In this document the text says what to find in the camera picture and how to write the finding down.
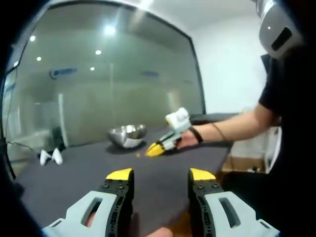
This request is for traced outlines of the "person's right hand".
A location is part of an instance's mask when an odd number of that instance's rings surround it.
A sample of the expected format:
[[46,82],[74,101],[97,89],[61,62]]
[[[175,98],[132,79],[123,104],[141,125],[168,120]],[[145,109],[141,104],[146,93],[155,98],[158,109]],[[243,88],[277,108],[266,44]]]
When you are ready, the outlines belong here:
[[191,126],[188,130],[181,134],[180,140],[176,143],[176,148],[182,149],[186,147],[196,146],[202,143],[203,137],[201,135],[201,131],[201,125]]

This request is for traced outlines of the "person's left hand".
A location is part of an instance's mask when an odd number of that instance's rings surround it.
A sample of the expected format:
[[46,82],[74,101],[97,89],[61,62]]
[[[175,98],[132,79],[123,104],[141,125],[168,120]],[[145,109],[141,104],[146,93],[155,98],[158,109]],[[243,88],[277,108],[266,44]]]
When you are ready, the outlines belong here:
[[161,227],[158,230],[150,233],[146,237],[173,237],[173,233],[166,227]]

